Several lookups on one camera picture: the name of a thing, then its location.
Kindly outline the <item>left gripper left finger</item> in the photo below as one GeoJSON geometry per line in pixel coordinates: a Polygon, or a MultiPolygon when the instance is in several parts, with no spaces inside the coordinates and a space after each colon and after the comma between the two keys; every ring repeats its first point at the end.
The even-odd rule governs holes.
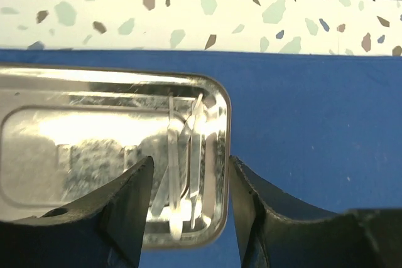
{"type": "Polygon", "coordinates": [[[137,267],[153,171],[146,157],[41,217],[1,222],[1,267],[137,267]]]}

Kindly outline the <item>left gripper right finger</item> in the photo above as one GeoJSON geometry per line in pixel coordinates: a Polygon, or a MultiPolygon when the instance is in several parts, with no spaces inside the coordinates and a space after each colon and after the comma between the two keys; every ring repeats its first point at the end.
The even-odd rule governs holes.
{"type": "Polygon", "coordinates": [[[234,156],[229,175],[242,267],[401,267],[401,209],[330,212],[234,156]]]}

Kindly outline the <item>steel instrument tray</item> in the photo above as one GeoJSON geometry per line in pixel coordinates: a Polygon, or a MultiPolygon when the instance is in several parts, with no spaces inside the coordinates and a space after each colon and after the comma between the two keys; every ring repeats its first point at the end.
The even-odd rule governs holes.
{"type": "Polygon", "coordinates": [[[1,219],[40,216],[114,180],[144,157],[155,165],[143,245],[193,247],[227,220],[231,102],[210,77],[51,65],[1,65],[1,219]],[[203,93],[202,160],[195,228],[188,196],[187,119],[203,93]],[[151,206],[168,164],[168,98],[178,134],[182,236],[170,235],[168,194],[151,206]]]}

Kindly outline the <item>blue cloth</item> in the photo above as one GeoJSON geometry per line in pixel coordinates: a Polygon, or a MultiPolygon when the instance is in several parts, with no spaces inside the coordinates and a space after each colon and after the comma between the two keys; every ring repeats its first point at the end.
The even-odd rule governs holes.
{"type": "MultiPolygon", "coordinates": [[[[201,73],[232,102],[231,153],[255,174],[334,213],[401,209],[401,59],[201,51],[3,50],[4,63],[201,73]]],[[[149,255],[146,267],[242,267],[216,254],[149,255]]]]}

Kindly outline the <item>thin steel tweezers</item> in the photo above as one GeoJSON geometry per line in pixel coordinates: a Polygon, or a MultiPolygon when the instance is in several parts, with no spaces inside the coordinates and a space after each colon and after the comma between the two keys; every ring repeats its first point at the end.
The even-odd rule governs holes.
{"type": "Polygon", "coordinates": [[[174,125],[173,96],[168,98],[169,124],[167,128],[167,157],[168,164],[163,179],[156,191],[151,213],[153,216],[161,214],[165,204],[165,196],[168,194],[170,207],[169,228],[173,240],[179,240],[182,236],[183,218],[181,214],[181,190],[180,190],[180,165],[178,160],[178,134],[174,125]]]}

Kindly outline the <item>steel scalpel handle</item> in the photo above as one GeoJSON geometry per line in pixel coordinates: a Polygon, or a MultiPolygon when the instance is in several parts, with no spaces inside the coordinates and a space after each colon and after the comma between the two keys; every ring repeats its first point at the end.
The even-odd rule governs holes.
{"type": "Polygon", "coordinates": [[[192,113],[186,121],[188,126],[188,136],[190,140],[190,160],[189,160],[189,172],[188,172],[188,196],[191,201],[191,218],[190,227],[193,230],[195,228],[195,208],[197,204],[197,198],[200,191],[200,170],[202,160],[202,128],[203,128],[203,114],[204,105],[202,103],[203,93],[199,94],[197,99],[193,102],[192,113]]]}

